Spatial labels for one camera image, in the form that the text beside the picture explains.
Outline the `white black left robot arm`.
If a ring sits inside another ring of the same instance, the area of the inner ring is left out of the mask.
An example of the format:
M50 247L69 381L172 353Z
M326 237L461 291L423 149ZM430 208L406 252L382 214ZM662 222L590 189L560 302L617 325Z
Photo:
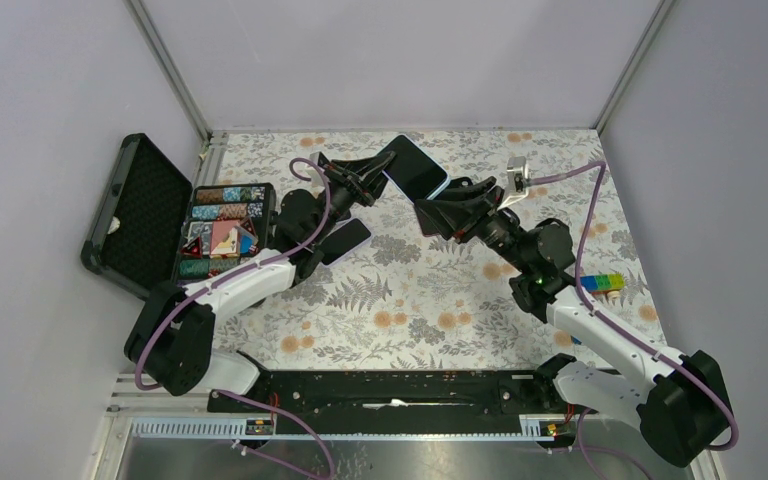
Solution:
M318 156L304 163L323 190L286 193L272 213L266 248L247 262L200 282L157 284L126 341L135 363L135 385L173 396L193 390L225 391L248 411L269 401L270 385L243 353L214 348L216 325L309 278L324 257L321 245L352 207L371 207L381 197L393 152L360 160Z

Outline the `black phone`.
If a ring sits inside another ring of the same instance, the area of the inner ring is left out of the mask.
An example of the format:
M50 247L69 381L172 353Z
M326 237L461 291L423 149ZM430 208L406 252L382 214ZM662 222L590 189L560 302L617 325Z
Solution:
M420 230L426 237L433 237L439 234L439 231L432 220L422 218L418 220Z

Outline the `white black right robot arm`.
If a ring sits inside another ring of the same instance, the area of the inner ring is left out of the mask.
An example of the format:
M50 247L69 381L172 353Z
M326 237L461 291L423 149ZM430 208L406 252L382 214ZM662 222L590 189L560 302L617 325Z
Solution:
M567 270L576 257L568 225L548 218L526 230L503 207L493 178L419 199L414 209L426 235L465 243L478 239L518 270L509 285L517 306L568 333L607 361L612 373L571 356L545 362L535 402L557 412L568 403L638 430L663 460L688 466L730 429L734 415L718 362L655 341L599 306Z

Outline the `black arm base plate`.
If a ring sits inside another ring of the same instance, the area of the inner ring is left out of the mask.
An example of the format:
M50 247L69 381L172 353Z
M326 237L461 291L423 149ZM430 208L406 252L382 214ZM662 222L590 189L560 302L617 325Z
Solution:
M521 435L522 417L562 423L568 404L533 370L265 371L246 404L210 395L211 413L255 414L260 406L296 415L320 436Z

